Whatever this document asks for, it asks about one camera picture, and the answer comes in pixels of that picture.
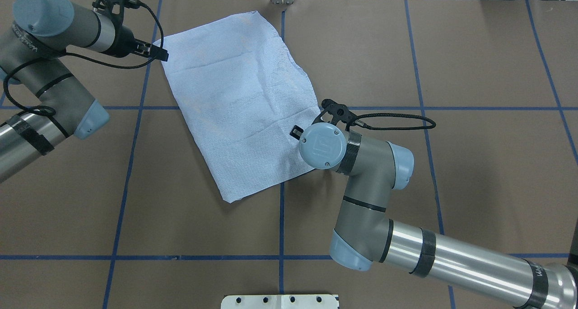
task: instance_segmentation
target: metallic cylinder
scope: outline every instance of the metallic cylinder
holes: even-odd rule
[[[38,134],[44,136],[52,146],[64,141],[64,135],[47,117],[27,113],[21,118],[32,126]],[[0,183],[40,156],[41,153],[10,125],[5,123],[0,126]]]
[[[394,222],[386,263],[413,272],[423,255],[425,234],[418,227]],[[494,252],[435,234],[435,259],[426,273],[466,290],[523,307],[528,299],[545,295],[543,309],[576,309],[576,282],[561,264],[531,266],[524,259]],[[544,276],[541,288],[537,276]]]

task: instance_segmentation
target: blue cap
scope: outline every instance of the blue cap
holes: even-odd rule
[[[331,258],[346,268],[351,268],[357,271],[368,271],[373,262],[357,252],[353,247],[349,246],[336,232],[333,230],[333,237],[331,238],[331,247],[329,249]]]
[[[317,169],[338,165],[345,156],[346,147],[343,132],[328,122],[316,122],[309,126],[299,140],[301,157]]]
[[[0,67],[0,84],[2,84],[2,82],[4,82],[4,79],[6,79],[7,75],[8,74],[6,72],[4,72],[4,70]],[[20,83],[22,83],[22,82],[18,81],[15,78],[10,78],[8,80],[8,84],[20,84]]]
[[[12,11],[16,23],[38,37],[59,35],[74,19],[74,7],[69,0],[16,0]]]
[[[95,99],[90,105],[89,111],[84,114],[83,119],[74,131],[74,135],[81,140],[91,136],[99,128],[104,126],[110,119],[110,115],[101,106],[98,100]]]
[[[413,174],[413,153],[403,148],[403,146],[395,145],[388,142],[390,147],[392,147],[392,153],[394,154],[394,162],[396,163],[396,183],[393,189],[404,189],[407,184],[409,184],[409,179]]]

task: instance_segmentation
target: folded fabric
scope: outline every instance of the folded fabric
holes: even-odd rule
[[[169,85],[223,200],[312,170],[289,133],[319,115],[317,98],[257,11],[165,37],[164,48]]]

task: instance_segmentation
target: cloth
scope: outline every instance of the cloth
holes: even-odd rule
[[[165,75],[223,200],[312,170],[289,133],[319,115],[317,98],[257,11],[165,37],[164,48]]]

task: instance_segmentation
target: light blue cloth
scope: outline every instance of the light blue cloth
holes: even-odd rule
[[[319,115],[317,98],[257,11],[171,35],[164,48],[171,90],[224,200],[312,170],[289,133]]]

